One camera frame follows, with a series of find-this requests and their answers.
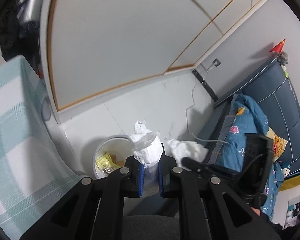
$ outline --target trash can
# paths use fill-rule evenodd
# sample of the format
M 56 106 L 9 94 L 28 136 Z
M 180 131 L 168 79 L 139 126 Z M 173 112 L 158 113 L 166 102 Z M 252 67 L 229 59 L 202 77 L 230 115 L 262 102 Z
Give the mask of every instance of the trash can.
M 92 159 L 92 169 L 96 179 L 101 179 L 98 177 L 95 161 L 99 159 L 102 155 L 109 153 L 117 156 L 117 161 L 126 162 L 126 159 L 133 155 L 134 144 L 130 141 L 126 135 L 113 135 L 105 139 L 97 148 Z

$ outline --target black baseboard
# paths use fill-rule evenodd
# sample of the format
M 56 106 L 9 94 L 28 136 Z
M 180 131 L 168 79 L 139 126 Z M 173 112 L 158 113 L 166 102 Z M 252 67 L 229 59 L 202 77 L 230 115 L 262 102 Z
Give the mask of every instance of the black baseboard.
M 218 100 L 217 95 L 214 93 L 214 91 L 212 90 L 212 88 L 207 84 L 207 82 L 205 80 L 203 80 L 203 77 L 199 74 L 199 72 L 196 69 L 194 69 L 192 71 L 192 74 L 195 75 L 195 77 L 203 85 L 203 87 L 208 92 L 208 94 L 211 96 L 211 98 L 213 99 L 213 101 L 217 101 Z

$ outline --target crumpled tissue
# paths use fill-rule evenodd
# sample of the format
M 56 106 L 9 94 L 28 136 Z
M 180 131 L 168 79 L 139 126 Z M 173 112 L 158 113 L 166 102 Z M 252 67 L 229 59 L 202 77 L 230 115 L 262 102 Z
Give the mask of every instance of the crumpled tissue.
M 208 149 L 204 148 L 201 144 L 193 141 L 178 141 L 176 139 L 170 139 L 167 141 L 168 146 L 171 149 L 173 157 L 176 159 L 177 165 L 183 167 L 181 160 L 184 157 L 189 157 L 199 163 L 203 162 L 208 154 Z
M 134 126 L 136 134 L 128 135 L 134 143 L 133 156 L 144 165 L 144 183 L 142 197 L 159 192 L 158 163 L 163 148 L 158 132 L 147 129 L 145 121 L 136 121 Z

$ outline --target bed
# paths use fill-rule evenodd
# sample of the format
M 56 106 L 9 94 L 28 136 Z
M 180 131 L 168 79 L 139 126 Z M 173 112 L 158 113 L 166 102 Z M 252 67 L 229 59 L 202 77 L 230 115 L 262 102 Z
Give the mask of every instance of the bed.
M 206 140 L 226 140 L 228 138 L 227 135 L 229 130 L 233 129 L 238 111 L 235 109 L 235 113 L 232 113 L 236 97 L 252 98 L 256 108 L 260 108 L 266 115 L 269 127 L 279 137 L 288 141 L 284 152 L 278 159 L 278 161 L 290 163 L 290 174 L 286 178 L 300 174 L 300 107 L 291 80 L 285 77 L 277 57 L 268 59 L 254 73 L 215 102 L 215 110 L 198 134 L 199 138 Z M 198 143 L 209 149 L 205 163 L 216 163 L 226 167 L 232 165 L 230 168 L 240 171 L 238 168 L 240 161 L 234 162 L 234 164 L 227 163 L 224 157 L 220 161 L 219 153 L 222 152 L 225 144 L 221 142 L 203 143 L 199 140 Z M 268 198 L 261 209 L 270 218 L 272 218 L 275 198 L 282 182 L 281 168 L 275 162 L 265 188 Z

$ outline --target wall outlet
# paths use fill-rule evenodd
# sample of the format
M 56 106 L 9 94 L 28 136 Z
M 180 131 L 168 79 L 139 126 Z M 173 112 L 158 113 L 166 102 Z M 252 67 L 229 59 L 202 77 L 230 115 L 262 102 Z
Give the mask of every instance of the wall outlet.
M 216 58 L 214 61 L 212 61 L 212 64 L 213 64 L 214 67 L 219 67 L 221 62 Z

